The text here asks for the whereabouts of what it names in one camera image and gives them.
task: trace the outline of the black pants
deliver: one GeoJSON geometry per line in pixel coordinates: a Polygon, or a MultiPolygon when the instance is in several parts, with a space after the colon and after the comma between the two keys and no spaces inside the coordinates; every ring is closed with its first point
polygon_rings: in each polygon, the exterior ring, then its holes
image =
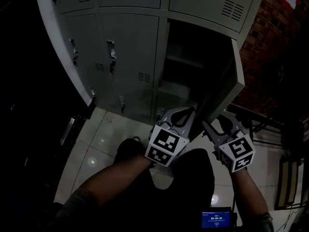
{"type": "MultiPolygon", "coordinates": [[[[141,143],[126,139],[114,163],[144,150],[141,143]]],[[[103,209],[104,225],[110,229],[198,228],[201,212],[209,208],[214,191],[214,175],[205,149],[183,154],[172,167],[174,180],[167,190],[157,189],[150,171],[133,183],[103,209]]]]}

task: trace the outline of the red brick wall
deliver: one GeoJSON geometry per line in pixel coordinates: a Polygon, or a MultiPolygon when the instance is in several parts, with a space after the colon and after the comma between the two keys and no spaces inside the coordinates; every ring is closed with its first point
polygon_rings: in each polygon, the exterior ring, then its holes
{"type": "Polygon", "coordinates": [[[240,50],[246,87],[234,104],[265,115],[278,106],[270,69],[288,54],[289,44],[308,18],[309,0],[298,0],[295,10],[283,0],[262,0],[240,50]]]}

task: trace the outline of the shoe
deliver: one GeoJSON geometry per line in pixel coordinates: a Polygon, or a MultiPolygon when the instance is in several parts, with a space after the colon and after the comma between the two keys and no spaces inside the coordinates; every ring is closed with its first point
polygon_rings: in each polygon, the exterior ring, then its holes
{"type": "Polygon", "coordinates": [[[133,137],[133,139],[134,139],[135,141],[138,141],[138,142],[140,142],[140,143],[141,143],[141,141],[140,141],[140,138],[139,138],[139,137],[133,137]]]}

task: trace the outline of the dark background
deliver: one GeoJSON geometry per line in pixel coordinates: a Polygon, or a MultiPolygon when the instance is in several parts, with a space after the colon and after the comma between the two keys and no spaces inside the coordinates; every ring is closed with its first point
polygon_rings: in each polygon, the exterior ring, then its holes
{"type": "Polygon", "coordinates": [[[48,222],[75,142],[60,146],[64,129],[91,112],[54,51],[37,1],[0,0],[0,8],[1,226],[35,231],[48,222]]]}

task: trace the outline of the white floor tile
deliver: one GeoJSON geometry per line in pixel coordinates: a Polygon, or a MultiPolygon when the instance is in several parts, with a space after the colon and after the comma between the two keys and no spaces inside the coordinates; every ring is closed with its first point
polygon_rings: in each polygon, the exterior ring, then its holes
{"type": "Polygon", "coordinates": [[[154,168],[151,169],[151,171],[174,177],[170,167],[164,167],[160,164],[157,164],[154,168]]]}
{"type": "Polygon", "coordinates": [[[218,202],[212,207],[232,207],[234,199],[233,187],[215,185],[214,193],[218,197],[218,202]]]}
{"type": "Polygon", "coordinates": [[[283,150],[265,146],[255,146],[255,149],[252,179],[258,187],[276,186],[283,150]]]}
{"type": "Polygon", "coordinates": [[[272,216],[272,224],[274,226],[274,231],[277,231],[288,219],[290,210],[284,211],[270,211],[270,215],[272,216]]]}
{"type": "Polygon", "coordinates": [[[154,171],[150,171],[151,177],[153,179],[154,185],[156,188],[161,190],[167,189],[173,182],[174,177],[160,174],[154,171]]]}
{"type": "Polygon", "coordinates": [[[79,140],[76,141],[62,172],[54,202],[64,204],[70,197],[74,181],[83,163],[88,147],[87,144],[79,140]]]}
{"type": "Polygon", "coordinates": [[[268,130],[261,130],[257,133],[254,133],[253,139],[274,144],[282,144],[282,135],[268,130]]]}
{"type": "Polygon", "coordinates": [[[285,232],[289,232],[289,231],[290,231],[290,228],[291,228],[291,226],[292,226],[292,224],[293,224],[294,222],[297,223],[297,222],[299,221],[299,219],[300,219],[300,217],[301,217],[301,214],[303,213],[303,210],[304,210],[304,208],[301,208],[301,209],[293,209],[293,210],[291,211],[289,220],[288,220],[286,226],[284,226],[284,227],[285,227],[285,228],[284,228],[284,231],[285,231],[285,232]]]}
{"type": "Polygon", "coordinates": [[[151,129],[152,126],[150,125],[107,112],[91,146],[109,155],[116,156],[119,145],[127,138],[138,136],[143,145],[147,147],[151,129]]]}
{"type": "Polygon", "coordinates": [[[302,163],[298,167],[298,182],[303,181],[303,176],[304,176],[304,163],[302,163]]]}
{"type": "Polygon", "coordinates": [[[89,147],[82,163],[81,169],[77,175],[72,192],[75,191],[88,178],[90,178],[103,168],[112,165],[113,161],[114,157],[109,156],[97,149],[94,149],[93,147],[89,147]]]}
{"type": "Polygon", "coordinates": [[[203,137],[203,133],[201,133],[199,136],[196,137],[195,140],[193,140],[191,143],[187,145],[186,152],[192,150],[192,149],[206,149],[210,152],[214,151],[213,143],[209,140],[208,136],[203,137]]]}
{"type": "Polygon", "coordinates": [[[90,145],[105,114],[105,110],[96,107],[92,113],[91,118],[85,122],[77,140],[90,145]]]}
{"type": "Polygon", "coordinates": [[[301,191],[303,187],[303,182],[298,182],[297,183],[297,189],[296,189],[296,195],[295,195],[295,200],[294,203],[300,203],[301,202],[301,191]]]}

